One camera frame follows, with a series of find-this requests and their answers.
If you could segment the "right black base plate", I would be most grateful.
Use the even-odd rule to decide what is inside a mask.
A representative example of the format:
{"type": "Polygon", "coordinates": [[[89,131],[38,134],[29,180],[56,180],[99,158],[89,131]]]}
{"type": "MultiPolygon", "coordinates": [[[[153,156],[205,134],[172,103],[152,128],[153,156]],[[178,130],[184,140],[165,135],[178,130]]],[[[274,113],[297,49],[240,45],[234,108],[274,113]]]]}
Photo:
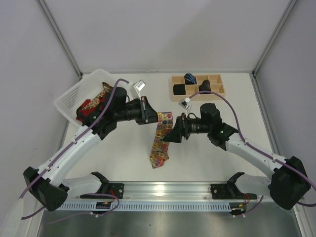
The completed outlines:
{"type": "Polygon", "coordinates": [[[212,194],[212,198],[217,200],[223,199],[234,199],[232,194],[228,189],[228,185],[226,183],[214,183],[210,185],[210,192],[212,194]]]}

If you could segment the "rolled dark brown tie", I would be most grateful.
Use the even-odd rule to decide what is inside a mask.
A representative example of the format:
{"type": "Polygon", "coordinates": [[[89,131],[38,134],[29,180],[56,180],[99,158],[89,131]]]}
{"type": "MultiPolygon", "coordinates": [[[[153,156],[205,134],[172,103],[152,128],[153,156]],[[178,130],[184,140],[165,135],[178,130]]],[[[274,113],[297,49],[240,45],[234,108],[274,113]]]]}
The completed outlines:
{"type": "Polygon", "coordinates": [[[199,86],[200,94],[208,94],[211,91],[210,81],[205,79],[202,84],[199,86]]]}

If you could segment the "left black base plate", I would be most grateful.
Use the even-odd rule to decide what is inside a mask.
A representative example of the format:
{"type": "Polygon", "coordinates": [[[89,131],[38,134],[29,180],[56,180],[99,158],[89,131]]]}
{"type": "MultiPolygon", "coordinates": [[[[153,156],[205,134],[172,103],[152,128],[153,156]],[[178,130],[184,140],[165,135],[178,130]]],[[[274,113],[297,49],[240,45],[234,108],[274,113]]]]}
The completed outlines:
{"type": "MultiPolygon", "coordinates": [[[[102,185],[100,189],[97,191],[97,194],[113,195],[119,199],[123,199],[124,184],[123,183],[108,183],[107,185],[102,185]]],[[[80,198],[101,199],[101,198],[111,198],[111,197],[85,194],[85,195],[81,195],[80,198]]]]}

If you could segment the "colourful patterned tie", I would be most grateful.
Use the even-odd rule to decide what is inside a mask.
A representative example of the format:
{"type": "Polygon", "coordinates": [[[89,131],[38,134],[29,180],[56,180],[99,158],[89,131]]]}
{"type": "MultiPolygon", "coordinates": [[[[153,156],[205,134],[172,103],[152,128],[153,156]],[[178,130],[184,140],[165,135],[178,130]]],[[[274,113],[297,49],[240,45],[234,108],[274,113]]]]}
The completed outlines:
{"type": "Polygon", "coordinates": [[[150,153],[150,163],[153,169],[162,167],[169,159],[169,142],[163,141],[163,138],[172,130],[172,126],[172,112],[158,113],[158,124],[150,153]]]}

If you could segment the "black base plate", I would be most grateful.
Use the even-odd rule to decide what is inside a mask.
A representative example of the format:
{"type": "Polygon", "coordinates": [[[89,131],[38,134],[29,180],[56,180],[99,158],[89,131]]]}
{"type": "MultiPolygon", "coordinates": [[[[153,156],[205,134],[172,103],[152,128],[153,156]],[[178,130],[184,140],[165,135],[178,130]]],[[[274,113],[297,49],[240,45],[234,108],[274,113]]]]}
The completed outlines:
{"type": "MultiPolygon", "coordinates": [[[[108,183],[107,185],[102,185],[100,189],[97,191],[97,194],[113,195],[119,199],[123,199],[124,184],[123,183],[108,183]]],[[[81,195],[80,198],[101,199],[101,198],[111,198],[111,197],[85,194],[85,195],[81,195]]]]}
{"type": "Polygon", "coordinates": [[[234,199],[232,194],[228,189],[228,185],[226,183],[214,183],[210,185],[210,192],[212,194],[212,198],[217,200],[223,199],[234,199]]]}

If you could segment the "beige patterned tie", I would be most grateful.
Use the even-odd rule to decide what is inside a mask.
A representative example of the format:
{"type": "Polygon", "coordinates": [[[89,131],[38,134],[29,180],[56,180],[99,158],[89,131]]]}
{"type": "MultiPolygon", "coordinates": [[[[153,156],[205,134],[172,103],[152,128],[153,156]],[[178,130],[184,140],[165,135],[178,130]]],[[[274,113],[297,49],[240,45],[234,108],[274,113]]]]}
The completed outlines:
{"type": "Polygon", "coordinates": [[[102,82],[103,90],[99,92],[92,100],[85,100],[85,102],[80,106],[81,109],[87,110],[95,108],[99,103],[104,100],[105,94],[112,90],[112,86],[108,83],[102,82]]]}

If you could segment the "rolled blue striped tie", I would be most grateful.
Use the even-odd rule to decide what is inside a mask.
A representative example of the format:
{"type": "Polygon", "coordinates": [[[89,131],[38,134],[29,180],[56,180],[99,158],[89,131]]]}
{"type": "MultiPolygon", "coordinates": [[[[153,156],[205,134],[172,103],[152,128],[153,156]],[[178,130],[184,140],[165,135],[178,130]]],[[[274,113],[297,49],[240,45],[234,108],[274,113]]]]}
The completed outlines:
{"type": "Polygon", "coordinates": [[[194,84],[197,84],[197,79],[196,77],[191,74],[191,73],[186,73],[184,75],[184,80],[185,80],[185,84],[186,85],[194,85],[194,84]]]}

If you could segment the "aluminium mounting rail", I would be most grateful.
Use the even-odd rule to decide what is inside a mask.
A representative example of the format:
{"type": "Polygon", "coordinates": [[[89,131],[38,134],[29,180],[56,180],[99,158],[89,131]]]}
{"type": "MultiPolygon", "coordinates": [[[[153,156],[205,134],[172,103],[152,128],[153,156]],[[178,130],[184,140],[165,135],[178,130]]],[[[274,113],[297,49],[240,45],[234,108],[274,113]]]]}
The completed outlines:
{"type": "MultiPolygon", "coordinates": [[[[210,185],[226,182],[114,182],[123,183],[123,200],[202,200],[212,198],[210,185]]],[[[227,184],[233,200],[244,199],[244,194],[235,186],[227,184]]]]}

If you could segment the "red tie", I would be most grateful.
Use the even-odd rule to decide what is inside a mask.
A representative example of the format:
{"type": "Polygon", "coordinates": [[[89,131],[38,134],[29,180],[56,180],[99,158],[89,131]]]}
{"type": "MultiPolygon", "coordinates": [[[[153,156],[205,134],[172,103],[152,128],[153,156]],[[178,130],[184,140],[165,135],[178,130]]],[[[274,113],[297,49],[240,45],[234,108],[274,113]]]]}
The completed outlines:
{"type": "Polygon", "coordinates": [[[80,122],[84,122],[84,120],[88,117],[88,115],[98,109],[99,107],[103,108],[103,99],[99,98],[94,101],[89,99],[85,100],[83,104],[81,104],[76,110],[76,120],[80,122]]]}

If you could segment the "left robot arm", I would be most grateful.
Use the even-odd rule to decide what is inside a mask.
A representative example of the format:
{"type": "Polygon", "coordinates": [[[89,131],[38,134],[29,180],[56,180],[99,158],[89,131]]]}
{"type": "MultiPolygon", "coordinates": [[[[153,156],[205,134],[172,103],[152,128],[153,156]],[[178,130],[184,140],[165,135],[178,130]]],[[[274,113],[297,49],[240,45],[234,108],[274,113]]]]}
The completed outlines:
{"type": "Polygon", "coordinates": [[[158,121],[158,114],[147,97],[127,102],[126,96],[126,90],[117,87],[106,92],[88,112],[78,108],[77,117],[82,126],[73,140],[40,167],[28,167],[24,171],[29,192],[48,211],[56,210],[69,198],[106,192],[108,180],[99,172],[73,179],[66,176],[89,150],[116,129],[118,122],[135,120],[143,125],[158,121]]]}

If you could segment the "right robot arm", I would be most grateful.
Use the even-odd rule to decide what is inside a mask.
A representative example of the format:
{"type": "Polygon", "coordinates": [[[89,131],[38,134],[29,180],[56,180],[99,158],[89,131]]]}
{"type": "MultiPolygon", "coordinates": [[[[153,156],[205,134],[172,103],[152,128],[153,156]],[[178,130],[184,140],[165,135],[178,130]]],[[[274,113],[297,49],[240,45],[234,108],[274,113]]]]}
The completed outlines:
{"type": "Polygon", "coordinates": [[[233,176],[237,190],[268,196],[283,209],[290,210],[310,190],[311,184],[300,159],[285,158],[250,144],[240,131],[222,121],[213,103],[203,104],[200,115],[199,118],[189,118],[186,114],[178,116],[163,140],[181,143],[191,134],[207,134],[214,146],[243,158],[264,173],[263,177],[237,173],[233,176]]]}

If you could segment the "wooden compartment box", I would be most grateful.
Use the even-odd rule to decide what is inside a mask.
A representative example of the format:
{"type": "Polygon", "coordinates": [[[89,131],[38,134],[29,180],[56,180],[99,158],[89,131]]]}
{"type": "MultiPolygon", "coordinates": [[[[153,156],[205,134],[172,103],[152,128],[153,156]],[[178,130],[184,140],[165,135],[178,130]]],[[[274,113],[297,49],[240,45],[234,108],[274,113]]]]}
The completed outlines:
{"type": "Polygon", "coordinates": [[[223,84],[222,76],[220,74],[210,74],[210,75],[194,75],[197,79],[197,84],[186,85],[184,80],[184,75],[172,76],[171,77],[171,101],[179,102],[182,99],[190,97],[193,94],[197,94],[192,100],[193,101],[209,101],[209,100],[219,100],[220,98],[212,93],[200,94],[199,86],[202,82],[207,79],[210,81],[211,91],[222,97],[226,96],[225,87],[223,84]],[[173,85],[174,84],[184,84],[186,89],[185,95],[174,95],[173,85]]]}

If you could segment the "rolled black tie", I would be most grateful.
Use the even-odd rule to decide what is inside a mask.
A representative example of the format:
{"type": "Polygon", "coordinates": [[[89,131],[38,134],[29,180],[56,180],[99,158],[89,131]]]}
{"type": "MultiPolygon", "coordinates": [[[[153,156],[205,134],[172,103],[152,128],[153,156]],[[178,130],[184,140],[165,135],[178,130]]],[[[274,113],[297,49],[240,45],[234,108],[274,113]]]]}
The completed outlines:
{"type": "Polygon", "coordinates": [[[174,95],[185,95],[186,89],[184,84],[174,84],[173,85],[173,94],[174,95]]]}

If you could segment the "white plastic basket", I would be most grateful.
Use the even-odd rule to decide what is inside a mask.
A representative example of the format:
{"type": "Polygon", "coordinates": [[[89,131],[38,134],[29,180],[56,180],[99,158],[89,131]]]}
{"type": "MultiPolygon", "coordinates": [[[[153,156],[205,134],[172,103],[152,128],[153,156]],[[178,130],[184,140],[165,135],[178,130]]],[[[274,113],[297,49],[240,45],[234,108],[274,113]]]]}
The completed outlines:
{"type": "Polygon", "coordinates": [[[103,69],[97,69],[83,76],[83,79],[64,92],[54,101],[56,109],[75,127],[80,127],[81,122],[76,119],[77,109],[87,99],[93,99],[103,90],[102,83],[113,86],[115,77],[103,69]]]}

